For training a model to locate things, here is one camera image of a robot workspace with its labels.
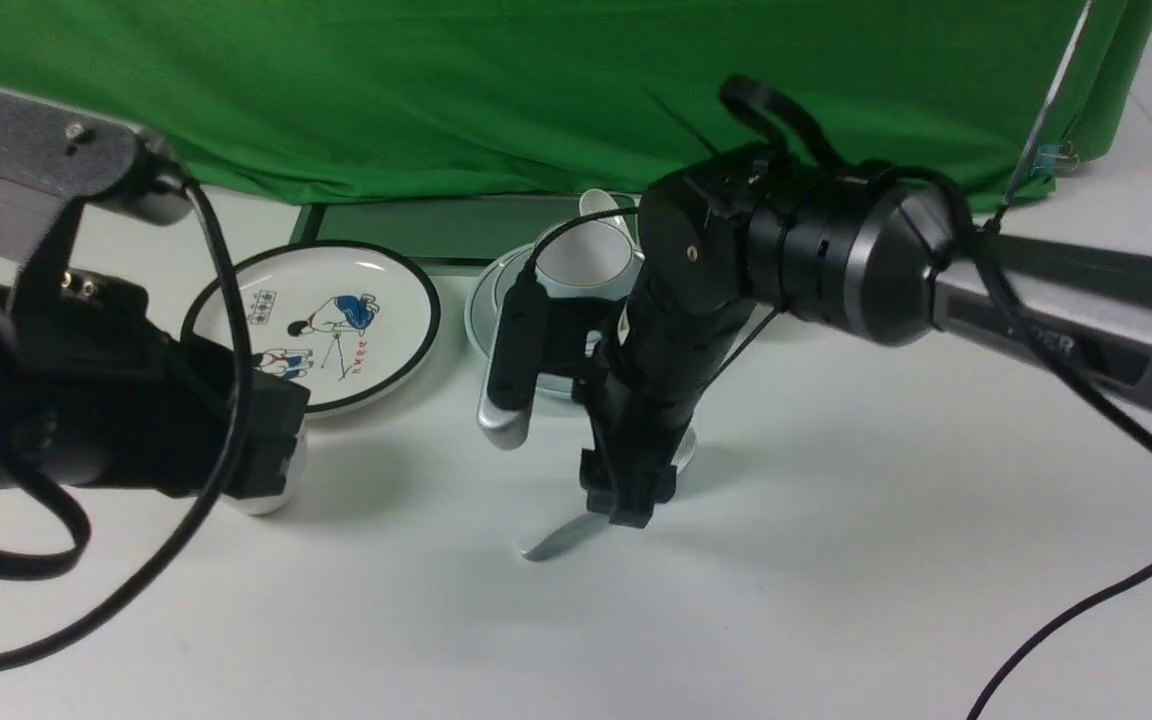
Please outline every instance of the white saucer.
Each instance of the white saucer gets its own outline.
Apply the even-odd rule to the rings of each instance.
[[[438,291],[424,270],[382,247],[314,242],[237,266],[260,372],[310,388],[308,414],[342,414],[396,388],[434,344]],[[212,282],[180,336],[230,346]]]

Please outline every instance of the metal spoon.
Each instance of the metal spoon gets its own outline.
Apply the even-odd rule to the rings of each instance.
[[[691,465],[691,458],[695,455],[696,432],[694,429],[687,429],[685,435],[682,435],[682,442],[679,444],[679,450],[673,456],[673,464],[679,470],[680,479],[682,479],[687,467]],[[575,550],[582,543],[590,541],[591,538],[599,536],[602,530],[608,528],[611,524],[604,515],[596,514],[596,511],[582,511],[581,515],[576,515],[575,518],[559,525],[556,530],[550,530],[540,539],[535,539],[535,536],[520,538],[516,547],[522,559],[529,562],[544,562],[559,555],[566,555],[567,552]]]

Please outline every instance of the green cloth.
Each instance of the green cloth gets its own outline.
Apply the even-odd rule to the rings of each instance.
[[[847,158],[1001,190],[1083,0],[0,0],[0,86],[136,119],[275,199],[639,191],[782,88]],[[1100,0],[1046,141],[1111,144],[1152,0]],[[1025,196],[1051,190],[1033,182]]]

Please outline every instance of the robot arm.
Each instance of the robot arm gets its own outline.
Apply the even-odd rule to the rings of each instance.
[[[758,115],[741,104],[750,88],[806,138],[814,167],[788,154],[776,129],[751,120]],[[673,495],[672,454],[755,304],[882,346],[941,331],[1036,361],[965,252],[976,230],[956,187],[882,162],[840,165],[803,111],[745,78],[728,82],[723,100],[741,108],[733,112],[741,122],[768,132],[768,142],[649,188],[639,211],[639,282],[622,305],[608,306],[602,342],[573,373],[573,397],[594,430],[581,486],[589,510],[614,524],[644,526],[654,505]],[[1006,236],[992,238],[990,250],[1034,340],[1105,391],[1152,411],[1152,258]],[[502,336],[509,325],[503,316]],[[541,334],[563,332],[553,325]],[[511,387],[535,386],[535,376],[500,359],[520,351],[525,336],[516,333],[508,344],[498,336],[480,407],[480,424],[503,447],[526,435],[517,426],[526,425],[530,396],[514,397],[517,407],[506,411],[493,404],[493,382],[503,379]],[[553,354],[540,359],[531,366],[554,372]]]

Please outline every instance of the black cable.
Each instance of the black cable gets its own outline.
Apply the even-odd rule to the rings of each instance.
[[[1002,667],[993,674],[993,679],[990,679],[990,682],[986,687],[984,687],[983,691],[980,691],[980,696],[977,697],[977,702],[975,702],[972,711],[968,712],[968,720],[979,720],[979,717],[984,711],[984,706],[986,706],[986,703],[988,703],[990,698],[993,697],[993,694],[998,690],[998,685],[1001,685],[1002,682],[1005,682],[1007,675],[1010,675],[1011,670],[1015,670],[1016,666],[1020,665],[1020,661],[1024,660],[1030,652],[1033,652],[1034,649],[1038,647],[1039,643],[1046,641],[1053,632],[1061,629],[1062,626],[1068,624],[1070,620],[1078,617],[1078,615],[1084,614],[1084,612],[1093,609],[1093,607],[1101,605],[1101,602],[1112,600],[1112,598],[1123,594],[1126,591],[1129,591],[1129,589],[1137,588],[1137,585],[1146,582],[1149,578],[1152,578],[1152,562],[1151,564],[1146,564],[1144,568],[1139,569],[1132,575],[1132,577],[1120,579],[1109,588],[1102,589],[1101,592],[1085,597],[1083,600],[1075,602],[1074,606],[1070,606],[1070,609],[1061,612],[1061,614],[1056,615],[1051,623],[1043,626],[1041,630],[1038,630],[1038,632],[1034,632],[1032,637],[1025,641],[1024,644],[1021,644],[1020,650],[1011,653],[1011,657],[1009,657],[1009,659],[1002,664]]]
[[[759,320],[758,324],[755,325],[753,331],[749,332],[748,336],[745,336],[745,340],[740,341],[740,344],[736,346],[736,350],[733,350],[730,351],[730,354],[727,355],[727,359],[723,359],[723,364],[719,365],[718,370],[714,370],[713,377],[710,377],[708,381],[705,382],[704,389],[708,391],[708,386],[712,386],[712,384],[717,381],[718,377],[723,373],[723,370],[730,367],[732,363],[735,363],[736,358],[740,357],[741,353],[744,353],[745,348],[749,347],[750,343],[752,343],[755,340],[758,340],[759,334],[761,334],[767,328],[767,325],[772,324],[772,320],[776,319],[776,316],[781,313],[782,310],[780,309],[780,306],[773,306],[767,312],[767,314],[765,314],[764,318]]]
[[[252,419],[252,381],[253,373],[251,363],[251,338],[247,334],[247,313],[243,311],[242,290],[238,289],[238,279],[234,274],[233,259],[229,258],[229,250],[225,247],[223,233],[217,213],[207,200],[207,196],[202,191],[196,181],[184,179],[180,182],[180,192],[183,192],[192,203],[195,213],[200,219],[202,234],[207,242],[207,251],[211,253],[212,264],[215,266],[215,279],[220,283],[220,295],[225,302],[225,318],[229,323],[229,332],[233,334],[234,356],[234,389],[230,397],[232,407],[229,415],[229,427],[225,432],[223,445],[215,464],[211,469],[207,482],[202,486],[194,505],[189,507],[177,529],[166,539],[162,546],[141,567],[126,583],[120,585],[113,594],[86,615],[82,616],[67,628],[58,630],[46,638],[29,643],[26,646],[0,652],[1,670],[12,670],[14,667],[29,665],[44,660],[45,657],[54,655],[56,652],[71,646],[74,643],[86,638],[100,626],[131,605],[132,600],[141,592],[145,591],[147,584],[154,582],[159,574],[166,569],[180,551],[198,532],[204,520],[212,507],[220,500],[221,492],[229,483],[234,470],[238,468],[242,460],[242,447]]]
[[[1082,370],[1071,365],[1068,359],[1048,350],[1047,346],[1038,341],[1033,328],[1026,325],[1023,314],[1020,313],[1021,304],[1016,291],[1011,289],[1011,283],[998,267],[993,255],[990,251],[988,242],[998,236],[998,215],[986,222],[975,242],[969,243],[968,252],[972,256],[980,281],[984,282],[990,300],[998,312],[1003,314],[1007,327],[1011,333],[1025,343],[1029,351],[1051,372],[1056,376],[1064,386],[1074,391],[1075,395],[1083,397],[1089,406],[1092,406],[1106,420],[1114,424],[1114,427],[1123,430],[1128,437],[1132,438],[1140,447],[1146,448],[1152,455],[1152,433],[1144,429],[1132,416],[1124,414],[1121,407],[1111,402],[1105,393],[1097,389],[1091,378]]]
[[[562,237],[563,233],[569,232],[571,228],[593,222],[593,220],[602,220],[605,218],[623,218],[637,214],[639,214],[638,209],[599,210],[598,213],[590,213],[589,215],[579,215],[579,218],[567,220],[566,223],[559,225],[556,228],[552,229],[552,232],[545,233],[545,237],[540,237],[540,240],[536,241],[536,245],[531,249],[531,255],[526,257],[526,263],[522,265],[522,271],[518,273],[520,276],[535,278],[536,260],[540,259],[540,253],[550,247],[550,243],[553,243],[559,237]]]
[[[995,258],[990,249],[990,241],[998,237],[1002,228],[1002,217],[1005,217],[1007,207],[1001,206],[998,209],[996,213],[987,220],[983,228],[977,229],[972,222],[972,215],[967,204],[967,197],[964,196],[961,188],[947,179],[941,173],[934,170],[927,170],[923,168],[895,168],[892,169],[892,177],[902,179],[918,179],[923,182],[929,182],[937,188],[950,205],[952,213],[952,233],[957,243],[964,243],[967,245],[968,253],[973,260],[973,265],[977,268],[977,273],[980,275],[980,281],[984,282],[986,287],[986,293],[990,296],[991,305],[1005,317],[1007,321],[1007,327],[1011,329],[1011,333],[1016,338],[1020,338],[1021,342],[1030,353],[1051,372],[1056,376],[1066,387],[1069,387],[1075,395],[1083,397],[1084,402],[1092,406],[1092,409],[1097,410],[1106,420],[1114,424],[1114,427],[1123,430],[1128,437],[1132,438],[1135,442],[1147,450],[1152,455],[1152,433],[1143,427],[1137,420],[1124,414],[1123,409],[1111,402],[1109,397],[1105,396],[1105,393],[1100,392],[1096,387],[1096,382],[1087,374],[1083,373],[1083,370],[1074,364],[1070,364],[1064,356],[1056,355],[1052,350],[1048,350],[1047,346],[1038,341],[1038,336],[1033,333],[1033,328],[1040,328],[1043,325],[1036,320],[1029,320],[1024,318],[1021,313],[1023,306],[1020,304],[1020,297],[1016,296],[1016,291],[1011,288],[1011,283],[1007,282],[1005,273],[1002,273],[1000,266],[998,266]],[[905,215],[905,222],[909,227],[914,229],[915,233],[919,234],[919,241],[927,244],[927,238],[922,236],[922,232],[918,229],[918,225],[911,222],[908,215]],[[1078,615],[1084,614],[1084,612],[1093,609],[1093,607],[1101,605],[1111,600],[1111,598],[1123,594],[1129,589],[1137,588],[1140,583],[1146,582],[1146,579],[1152,578],[1152,562],[1142,570],[1138,570],[1132,577],[1121,579],[1120,582],[1112,584],[1109,588],[1102,589],[1102,591],[1093,593],[1089,597],[1083,598],[1082,601],[1075,602],[1070,609],[1061,612],[1055,619],[1049,621],[1043,629],[1034,632],[1032,637],[1029,637],[1016,652],[1011,653],[1011,657],[1007,659],[1005,664],[998,669],[993,679],[984,687],[983,691],[977,697],[972,706],[972,711],[968,714],[968,720],[978,720],[984,707],[996,692],[998,688],[1005,682],[1007,676],[1011,674],[1011,670],[1016,669],[1016,666],[1033,652],[1034,649],[1043,644],[1053,632],[1062,628],[1062,626],[1069,624],[1071,620],[1078,617]]]
[[[91,521],[69,493],[20,456],[10,438],[0,441],[0,460],[20,488],[65,524],[74,547],[65,552],[26,555],[0,550],[0,579],[52,579],[74,569],[92,538]]]

